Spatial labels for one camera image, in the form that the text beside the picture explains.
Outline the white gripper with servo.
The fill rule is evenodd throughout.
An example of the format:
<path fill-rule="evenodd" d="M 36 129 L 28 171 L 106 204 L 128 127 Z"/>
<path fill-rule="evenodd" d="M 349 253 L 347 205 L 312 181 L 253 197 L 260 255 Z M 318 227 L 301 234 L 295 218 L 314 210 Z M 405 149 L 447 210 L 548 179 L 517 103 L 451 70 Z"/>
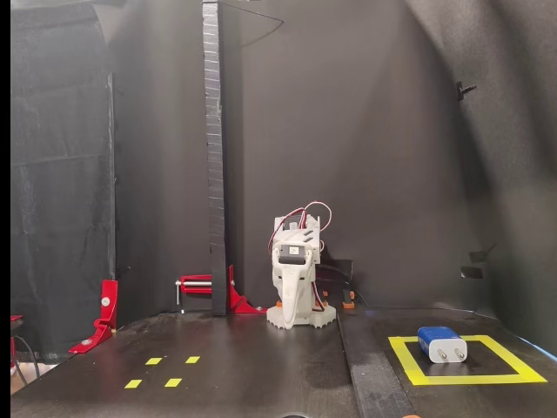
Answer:
<path fill-rule="evenodd" d="M 274 267 L 289 266 L 288 273 L 281 271 L 282 310 L 284 327 L 291 329 L 298 317 L 307 311 L 306 268 L 312 261 L 313 249 L 299 243 L 279 242 L 272 249 Z"/>

